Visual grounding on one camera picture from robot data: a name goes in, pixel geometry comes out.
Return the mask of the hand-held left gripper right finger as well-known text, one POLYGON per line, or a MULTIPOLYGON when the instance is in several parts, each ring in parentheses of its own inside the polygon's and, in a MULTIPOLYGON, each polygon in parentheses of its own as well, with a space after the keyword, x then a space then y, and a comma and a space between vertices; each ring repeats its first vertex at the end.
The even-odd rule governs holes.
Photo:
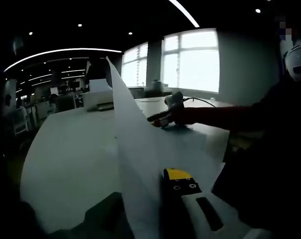
POLYGON ((163 171, 166 236, 169 239, 271 239, 272 232, 242 222, 238 212, 203 191, 186 171, 163 171))

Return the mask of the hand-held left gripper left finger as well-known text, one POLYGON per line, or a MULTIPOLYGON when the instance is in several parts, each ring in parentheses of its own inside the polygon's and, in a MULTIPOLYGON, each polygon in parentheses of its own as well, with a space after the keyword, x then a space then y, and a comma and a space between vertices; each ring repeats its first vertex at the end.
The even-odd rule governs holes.
POLYGON ((84 220, 68 230, 58 230, 50 239, 133 239, 120 192, 113 192, 85 212, 84 220))

